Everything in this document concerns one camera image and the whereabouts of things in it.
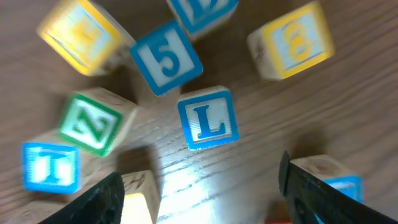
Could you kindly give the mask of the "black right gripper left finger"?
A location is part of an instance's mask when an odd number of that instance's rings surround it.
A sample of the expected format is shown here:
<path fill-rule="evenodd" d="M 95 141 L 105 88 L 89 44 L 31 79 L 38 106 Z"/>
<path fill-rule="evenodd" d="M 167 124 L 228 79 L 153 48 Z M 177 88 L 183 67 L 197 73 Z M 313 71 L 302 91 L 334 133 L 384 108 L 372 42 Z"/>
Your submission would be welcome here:
<path fill-rule="evenodd" d="M 120 224 L 124 196 L 121 174 L 112 172 L 39 224 Z"/>

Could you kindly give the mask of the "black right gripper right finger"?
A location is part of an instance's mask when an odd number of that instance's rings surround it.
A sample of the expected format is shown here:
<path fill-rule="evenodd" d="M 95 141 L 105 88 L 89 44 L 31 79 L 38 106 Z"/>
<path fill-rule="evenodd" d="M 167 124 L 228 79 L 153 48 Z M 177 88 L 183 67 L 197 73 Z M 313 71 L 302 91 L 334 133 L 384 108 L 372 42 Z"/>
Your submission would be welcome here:
<path fill-rule="evenodd" d="M 397 221 L 358 202 L 291 163 L 284 152 L 279 188 L 293 223 L 373 224 Z"/>

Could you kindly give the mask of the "blue L wooden block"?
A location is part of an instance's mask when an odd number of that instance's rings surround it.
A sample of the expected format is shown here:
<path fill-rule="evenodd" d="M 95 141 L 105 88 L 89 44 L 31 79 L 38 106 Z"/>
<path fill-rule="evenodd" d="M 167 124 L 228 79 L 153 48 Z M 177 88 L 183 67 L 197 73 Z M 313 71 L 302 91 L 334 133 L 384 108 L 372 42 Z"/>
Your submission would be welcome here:
<path fill-rule="evenodd" d="M 177 103 L 189 150 L 199 151 L 239 139 L 230 90 L 213 86 L 183 94 Z"/>

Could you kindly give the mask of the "blue D block right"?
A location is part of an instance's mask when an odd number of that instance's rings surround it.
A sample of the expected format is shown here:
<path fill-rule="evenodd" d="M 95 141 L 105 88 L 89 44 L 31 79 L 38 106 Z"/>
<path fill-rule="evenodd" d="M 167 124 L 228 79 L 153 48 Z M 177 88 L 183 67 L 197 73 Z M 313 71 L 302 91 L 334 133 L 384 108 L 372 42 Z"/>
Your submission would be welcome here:
<path fill-rule="evenodd" d="M 320 154 L 301 157 L 292 159 L 291 163 L 348 197 L 358 202 L 363 201 L 363 181 L 361 176 L 329 155 Z"/>

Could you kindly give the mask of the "blue d block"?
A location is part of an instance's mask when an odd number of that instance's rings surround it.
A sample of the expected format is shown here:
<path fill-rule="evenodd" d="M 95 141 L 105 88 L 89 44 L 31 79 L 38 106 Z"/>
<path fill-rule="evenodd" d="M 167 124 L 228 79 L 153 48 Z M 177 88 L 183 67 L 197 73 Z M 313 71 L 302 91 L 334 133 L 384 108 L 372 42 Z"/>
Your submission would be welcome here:
<path fill-rule="evenodd" d="M 301 157 L 292 159 L 291 163 L 348 197 L 358 202 L 363 201 L 363 181 L 361 176 L 329 155 L 320 154 Z"/>
<path fill-rule="evenodd" d="M 166 0 L 176 20 L 195 41 L 224 24 L 236 10 L 238 0 Z"/>

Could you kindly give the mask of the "yellow block middle right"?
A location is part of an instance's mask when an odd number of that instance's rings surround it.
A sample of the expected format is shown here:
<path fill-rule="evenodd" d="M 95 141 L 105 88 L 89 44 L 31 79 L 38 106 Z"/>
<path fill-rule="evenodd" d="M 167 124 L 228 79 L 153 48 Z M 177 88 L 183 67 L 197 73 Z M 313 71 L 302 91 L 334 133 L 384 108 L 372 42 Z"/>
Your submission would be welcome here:
<path fill-rule="evenodd" d="M 121 224 L 157 223 L 160 195 L 151 170 L 122 175 L 125 196 Z"/>

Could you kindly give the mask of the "blue T wooden block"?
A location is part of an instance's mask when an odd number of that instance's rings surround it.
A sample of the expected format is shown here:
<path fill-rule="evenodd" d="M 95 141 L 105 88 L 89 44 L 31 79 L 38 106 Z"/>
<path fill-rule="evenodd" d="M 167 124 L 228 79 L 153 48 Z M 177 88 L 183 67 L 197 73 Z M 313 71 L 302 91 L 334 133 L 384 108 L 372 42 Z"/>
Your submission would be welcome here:
<path fill-rule="evenodd" d="M 99 171 L 100 160 L 51 130 L 21 144 L 22 183 L 26 190 L 74 194 Z"/>

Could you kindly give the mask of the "blue 2 wooden block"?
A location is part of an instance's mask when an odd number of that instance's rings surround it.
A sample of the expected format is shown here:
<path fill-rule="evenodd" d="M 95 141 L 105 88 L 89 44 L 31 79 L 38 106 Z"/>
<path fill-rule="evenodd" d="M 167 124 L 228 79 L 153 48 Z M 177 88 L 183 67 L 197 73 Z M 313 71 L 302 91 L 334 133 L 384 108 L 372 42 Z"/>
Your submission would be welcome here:
<path fill-rule="evenodd" d="M 36 224 L 61 210 L 66 204 L 50 201 L 33 201 L 22 207 L 3 224 Z"/>

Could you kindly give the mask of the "green Z wooden block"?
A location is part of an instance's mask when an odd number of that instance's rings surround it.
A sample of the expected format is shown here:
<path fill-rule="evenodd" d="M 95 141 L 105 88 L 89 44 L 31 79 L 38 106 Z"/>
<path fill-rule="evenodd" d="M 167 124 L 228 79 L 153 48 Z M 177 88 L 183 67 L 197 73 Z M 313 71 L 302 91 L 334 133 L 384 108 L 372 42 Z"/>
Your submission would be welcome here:
<path fill-rule="evenodd" d="M 106 157 L 124 140 L 138 109 L 105 88 L 76 91 L 65 104 L 57 132 L 80 149 Z"/>

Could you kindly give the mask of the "yellow 8 wooden block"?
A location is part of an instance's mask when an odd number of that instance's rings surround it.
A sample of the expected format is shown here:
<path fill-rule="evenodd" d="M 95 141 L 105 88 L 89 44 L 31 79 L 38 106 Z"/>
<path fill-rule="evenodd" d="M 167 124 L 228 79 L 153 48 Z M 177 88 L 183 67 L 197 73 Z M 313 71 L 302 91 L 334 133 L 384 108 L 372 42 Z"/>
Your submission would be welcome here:
<path fill-rule="evenodd" d="M 264 24 L 248 35 L 247 43 L 260 76 L 274 81 L 298 74 L 335 53 L 318 1 Z"/>

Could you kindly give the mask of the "blue 5 wooden block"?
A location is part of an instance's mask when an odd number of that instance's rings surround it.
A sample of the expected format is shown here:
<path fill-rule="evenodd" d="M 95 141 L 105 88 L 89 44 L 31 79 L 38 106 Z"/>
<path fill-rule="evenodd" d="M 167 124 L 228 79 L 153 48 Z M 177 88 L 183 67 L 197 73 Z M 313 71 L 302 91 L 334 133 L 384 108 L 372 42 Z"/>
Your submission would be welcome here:
<path fill-rule="evenodd" d="M 171 20 L 140 39 L 130 54 L 151 91 L 166 94 L 203 73 L 203 65 L 192 43 Z"/>

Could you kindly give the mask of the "yellow block far top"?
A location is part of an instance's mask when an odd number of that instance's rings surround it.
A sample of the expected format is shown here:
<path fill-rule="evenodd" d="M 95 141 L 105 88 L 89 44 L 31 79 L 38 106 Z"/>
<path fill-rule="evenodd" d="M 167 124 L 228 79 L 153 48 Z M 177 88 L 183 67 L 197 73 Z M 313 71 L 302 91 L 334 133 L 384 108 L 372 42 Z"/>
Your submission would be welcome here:
<path fill-rule="evenodd" d="M 103 7 L 89 0 L 63 0 L 37 33 L 76 71 L 106 75 L 122 65 L 136 41 Z"/>

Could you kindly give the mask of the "blue D block far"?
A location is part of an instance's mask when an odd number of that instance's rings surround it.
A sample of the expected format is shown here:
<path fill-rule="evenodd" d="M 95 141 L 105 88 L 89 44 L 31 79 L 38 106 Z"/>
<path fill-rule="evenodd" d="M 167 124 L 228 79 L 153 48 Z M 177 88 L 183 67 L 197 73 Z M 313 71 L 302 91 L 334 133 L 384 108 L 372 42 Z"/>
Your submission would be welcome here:
<path fill-rule="evenodd" d="M 224 24 L 236 10 L 238 0 L 166 0 L 176 20 L 195 41 Z"/>

